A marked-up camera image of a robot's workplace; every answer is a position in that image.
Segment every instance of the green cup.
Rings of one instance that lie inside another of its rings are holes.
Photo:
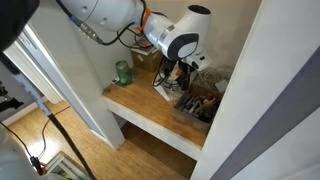
[[[126,61],[118,61],[116,63],[117,74],[120,79],[120,83],[123,85],[129,85],[132,83],[132,74],[129,65]]]

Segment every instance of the robotic arm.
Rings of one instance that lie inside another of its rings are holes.
[[[197,71],[202,71],[212,62],[204,51],[211,23],[211,12],[205,7],[189,6],[183,18],[173,23],[164,16],[144,9],[136,0],[61,0],[61,3],[70,11],[70,19],[99,44],[103,44],[103,41],[85,21],[108,31],[119,31],[130,23],[137,27],[142,24],[141,30],[146,37],[169,60],[182,60]]]

